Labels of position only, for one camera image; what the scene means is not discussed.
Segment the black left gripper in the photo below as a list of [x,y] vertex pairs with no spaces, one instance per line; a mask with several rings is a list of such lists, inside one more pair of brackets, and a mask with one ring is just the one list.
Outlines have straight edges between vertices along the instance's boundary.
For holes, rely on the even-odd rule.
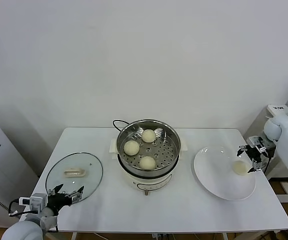
[[78,203],[83,197],[84,186],[69,193],[67,196],[64,193],[58,193],[62,187],[63,184],[60,184],[48,190],[46,207],[51,209],[54,215],[58,215],[63,207],[70,206],[72,203]]

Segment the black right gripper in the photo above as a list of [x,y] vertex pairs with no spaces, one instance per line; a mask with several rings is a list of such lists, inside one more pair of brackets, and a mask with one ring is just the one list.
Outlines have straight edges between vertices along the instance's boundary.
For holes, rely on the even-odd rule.
[[239,157],[244,152],[246,152],[246,154],[252,161],[252,166],[248,170],[248,173],[260,171],[262,169],[261,156],[268,158],[267,152],[260,152],[257,148],[251,147],[250,145],[242,145],[239,146],[236,156]]

